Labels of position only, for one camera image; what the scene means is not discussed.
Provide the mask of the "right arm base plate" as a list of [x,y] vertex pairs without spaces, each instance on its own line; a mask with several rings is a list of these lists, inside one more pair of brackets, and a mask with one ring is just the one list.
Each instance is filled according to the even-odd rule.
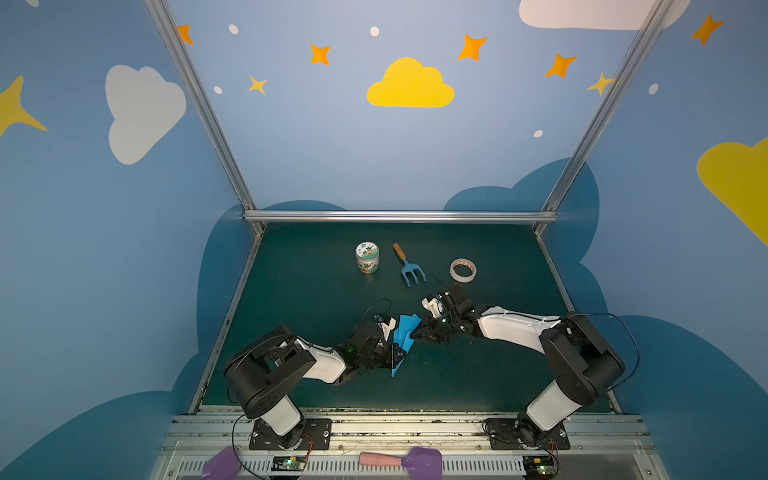
[[488,418],[483,421],[482,428],[493,450],[569,450],[571,448],[562,422],[550,430],[542,430],[529,419]]

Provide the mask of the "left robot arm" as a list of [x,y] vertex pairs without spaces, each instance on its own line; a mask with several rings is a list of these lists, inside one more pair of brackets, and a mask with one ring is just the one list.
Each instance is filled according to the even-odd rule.
[[290,398],[304,379],[341,385],[364,370],[394,370],[406,350],[394,341],[397,321],[365,321],[345,341],[324,347],[279,326],[229,360],[223,370],[227,394],[245,416],[265,427],[279,447],[293,448],[306,430]]

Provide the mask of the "cyan paper sheet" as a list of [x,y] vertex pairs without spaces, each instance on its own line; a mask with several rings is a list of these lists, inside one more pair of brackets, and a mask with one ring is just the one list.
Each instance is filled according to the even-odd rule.
[[396,375],[400,364],[415,343],[412,334],[420,323],[421,318],[418,315],[401,315],[399,317],[397,328],[394,330],[392,337],[392,377]]

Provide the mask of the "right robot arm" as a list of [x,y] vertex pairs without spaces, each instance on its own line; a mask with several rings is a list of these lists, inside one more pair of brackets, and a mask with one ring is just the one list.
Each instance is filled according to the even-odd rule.
[[497,340],[542,354],[552,382],[520,412],[513,438],[533,446],[562,421],[613,388],[626,371],[624,361],[586,314],[544,316],[474,303],[458,284],[421,300],[426,318],[416,340],[446,343],[454,335]]

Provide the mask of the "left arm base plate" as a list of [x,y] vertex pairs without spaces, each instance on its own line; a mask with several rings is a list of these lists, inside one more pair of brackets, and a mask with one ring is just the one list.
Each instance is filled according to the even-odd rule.
[[329,418],[300,420],[284,435],[278,435],[264,420],[256,419],[248,448],[259,450],[329,449],[332,421]]

